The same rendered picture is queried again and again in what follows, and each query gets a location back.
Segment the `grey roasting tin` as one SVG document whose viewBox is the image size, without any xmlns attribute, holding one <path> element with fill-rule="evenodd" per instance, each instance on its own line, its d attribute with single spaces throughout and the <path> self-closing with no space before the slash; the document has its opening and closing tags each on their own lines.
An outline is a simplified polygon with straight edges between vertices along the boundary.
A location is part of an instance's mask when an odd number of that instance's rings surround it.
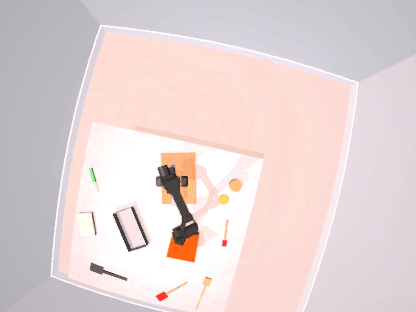
<svg viewBox="0 0 416 312">
<path fill-rule="evenodd" d="M 116 211 L 112 215 L 128 253 L 145 248 L 150 244 L 133 206 L 119 212 Z"/>
</svg>

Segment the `grey canister with wooden lid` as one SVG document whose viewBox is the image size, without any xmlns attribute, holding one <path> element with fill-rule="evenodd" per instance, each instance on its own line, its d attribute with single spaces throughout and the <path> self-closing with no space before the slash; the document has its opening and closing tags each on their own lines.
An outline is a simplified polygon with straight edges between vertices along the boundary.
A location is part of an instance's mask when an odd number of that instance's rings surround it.
<svg viewBox="0 0 416 312">
<path fill-rule="evenodd" d="M 229 187 L 233 192 L 239 192 L 242 189 L 242 184 L 239 180 L 237 179 L 232 179 L 229 182 Z"/>
</svg>

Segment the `dark grey spatula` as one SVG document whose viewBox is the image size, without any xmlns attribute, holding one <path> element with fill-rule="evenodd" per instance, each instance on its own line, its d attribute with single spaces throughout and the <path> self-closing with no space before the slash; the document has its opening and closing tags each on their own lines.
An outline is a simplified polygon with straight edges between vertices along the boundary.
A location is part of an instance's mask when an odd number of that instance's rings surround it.
<svg viewBox="0 0 416 312">
<path fill-rule="evenodd" d="M 99 265 L 97 265 L 93 262 L 90 262 L 90 263 L 91 263 L 90 271 L 92 271 L 92 272 L 95 272 L 95 273 L 98 273 L 98 274 L 101 274 L 101 275 L 103 275 L 103 273 L 104 273 L 104 274 L 107 274 L 107 275 L 110 275 L 110 276 L 113 276 L 113 277 L 116 277 L 116 278 L 119 278 L 119 279 L 122 279 L 122 280 L 125 280 L 125 281 L 127 281 L 127 279 L 128 279 L 124 276 L 121 276 L 121 275 L 118 275 L 118 274 L 115 274 L 115 273 L 111 273 L 109 271 L 105 271 L 104 267 L 99 266 Z"/>
</svg>

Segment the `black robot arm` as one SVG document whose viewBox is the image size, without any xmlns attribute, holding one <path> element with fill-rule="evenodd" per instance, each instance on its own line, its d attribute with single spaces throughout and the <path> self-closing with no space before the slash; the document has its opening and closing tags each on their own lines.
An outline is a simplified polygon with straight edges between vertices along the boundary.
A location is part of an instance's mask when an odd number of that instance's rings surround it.
<svg viewBox="0 0 416 312">
<path fill-rule="evenodd" d="M 174 244 L 179 246 L 184 245 L 185 240 L 198 233 L 198 224 L 193 220 L 192 214 L 189 212 L 186 203 L 180 193 L 180 182 L 175 173 L 174 167 L 168 167 L 167 164 L 158 167 L 158 172 L 161 179 L 162 186 L 166 189 L 167 193 L 171 194 L 175 200 L 178 210 L 181 214 L 181 225 L 172 228 L 172 236 Z M 189 221 L 193 221 L 190 225 L 186 226 Z M 183 246 L 182 246 L 183 247 Z"/>
</svg>

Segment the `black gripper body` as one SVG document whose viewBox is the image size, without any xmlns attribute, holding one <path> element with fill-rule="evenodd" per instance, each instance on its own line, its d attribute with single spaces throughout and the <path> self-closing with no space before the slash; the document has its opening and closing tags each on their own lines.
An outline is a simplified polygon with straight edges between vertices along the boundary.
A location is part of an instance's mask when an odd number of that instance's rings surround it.
<svg viewBox="0 0 416 312">
<path fill-rule="evenodd" d="M 181 176 L 181 181 L 179 177 L 177 178 L 179 179 L 179 182 L 181 183 L 181 187 L 188 186 L 188 176 Z M 162 186 L 160 176 L 156 177 L 156 186 Z"/>
</svg>

